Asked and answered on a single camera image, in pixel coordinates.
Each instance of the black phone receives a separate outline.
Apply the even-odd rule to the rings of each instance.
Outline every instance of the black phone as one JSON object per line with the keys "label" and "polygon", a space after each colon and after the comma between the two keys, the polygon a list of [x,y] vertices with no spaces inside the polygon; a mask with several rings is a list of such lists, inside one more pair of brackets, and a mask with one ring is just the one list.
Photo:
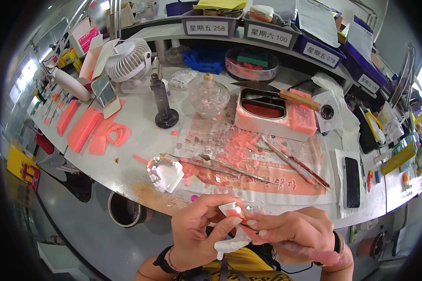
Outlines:
{"label": "black phone", "polygon": [[360,207],[360,171],[358,161],[344,157],[343,170],[345,172],[344,206],[346,209]]}

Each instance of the white fingernail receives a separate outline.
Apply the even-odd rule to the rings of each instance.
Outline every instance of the white fingernail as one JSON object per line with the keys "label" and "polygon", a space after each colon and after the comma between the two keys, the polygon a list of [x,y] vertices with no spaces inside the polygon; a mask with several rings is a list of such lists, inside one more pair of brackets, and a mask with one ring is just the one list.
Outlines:
{"label": "white fingernail", "polygon": [[242,222],[242,219],[239,217],[234,217],[231,222],[233,223],[233,225],[238,225]]}

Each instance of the yellow shirt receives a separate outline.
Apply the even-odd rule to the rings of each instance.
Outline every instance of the yellow shirt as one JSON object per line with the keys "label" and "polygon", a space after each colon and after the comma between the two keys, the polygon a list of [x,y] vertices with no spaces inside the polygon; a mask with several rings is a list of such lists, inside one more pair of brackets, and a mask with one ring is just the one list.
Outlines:
{"label": "yellow shirt", "polygon": [[[248,248],[225,254],[228,264],[240,271],[250,281],[293,281],[288,275],[273,270],[257,254]],[[211,281],[219,281],[220,261],[203,266],[211,275]],[[228,268],[228,280],[238,280],[232,269]]]}

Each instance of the desk fan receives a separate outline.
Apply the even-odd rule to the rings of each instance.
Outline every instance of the desk fan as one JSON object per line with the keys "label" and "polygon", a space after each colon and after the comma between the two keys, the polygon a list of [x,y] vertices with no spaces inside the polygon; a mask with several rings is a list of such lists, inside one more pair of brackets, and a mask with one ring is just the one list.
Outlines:
{"label": "desk fan", "polygon": [[105,64],[105,72],[113,82],[123,82],[122,93],[143,94],[150,91],[152,51],[141,38],[127,39],[114,47]]}

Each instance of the dental model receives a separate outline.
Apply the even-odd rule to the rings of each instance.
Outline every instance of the dental model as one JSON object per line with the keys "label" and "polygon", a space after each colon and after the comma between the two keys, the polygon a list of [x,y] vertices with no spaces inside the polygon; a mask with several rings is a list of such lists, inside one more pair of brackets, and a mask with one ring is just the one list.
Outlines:
{"label": "dental model", "polygon": [[147,164],[147,172],[150,181],[156,190],[172,193],[175,187],[185,175],[180,162],[170,159],[154,157]]}
{"label": "dental model", "polygon": [[[242,211],[242,208],[236,206],[236,202],[220,205],[219,209],[224,213],[226,217],[240,217],[245,223],[245,214]],[[245,247],[250,242],[256,244],[264,244],[264,241],[255,233],[251,228],[248,228],[242,224],[236,226],[236,235],[233,239],[223,240],[214,243],[214,249],[217,251],[217,259],[222,260],[225,253],[235,252],[242,247]]]}
{"label": "dental model", "polygon": [[214,249],[217,251],[217,259],[222,260],[224,254],[235,252],[245,247],[252,241],[240,227],[236,227],[236,235],[233,239],[218,241],[214,243]]}

